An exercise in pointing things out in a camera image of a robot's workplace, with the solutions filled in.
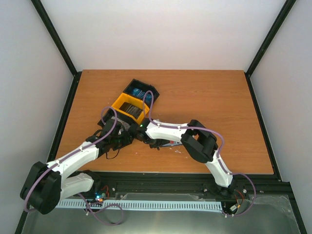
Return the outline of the yellow bin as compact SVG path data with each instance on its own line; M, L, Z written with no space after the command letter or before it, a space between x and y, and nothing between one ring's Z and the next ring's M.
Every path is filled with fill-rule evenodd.
M149 106L143 104L141 99L126 93L121 93L113 103L112 107L119 113L135 121L137 124L140 124L144 120L144 114L148 114L150 110Z

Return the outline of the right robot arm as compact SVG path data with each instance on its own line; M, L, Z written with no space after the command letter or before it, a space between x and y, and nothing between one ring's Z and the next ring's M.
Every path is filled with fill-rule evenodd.
M199 121L193 119L189 123L173 124L146 118L140 125L130 127L130 134L151 148L171 141L182 144L192 159L208 168L221 195L233 194L235 180L220 155L222 147L217 144L216 132L208 130Z

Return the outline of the blue leather card holder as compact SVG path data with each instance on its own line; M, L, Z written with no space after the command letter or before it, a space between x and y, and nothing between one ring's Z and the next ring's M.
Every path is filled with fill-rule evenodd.
M169 143L162 145L162 147L174 147L179 145L182 145L182 143L177 141L170 141Z

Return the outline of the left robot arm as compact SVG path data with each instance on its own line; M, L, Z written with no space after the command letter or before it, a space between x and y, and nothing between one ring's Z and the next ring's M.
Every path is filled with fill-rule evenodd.
M102 189L100 177L90 170L76 174L77 169L110 150L118 151L130 145L138 126L112 118L68 154L48 163L38 161L25 180L21 199L45 215L61 200L75 194L87 192L90 196L97 196Z

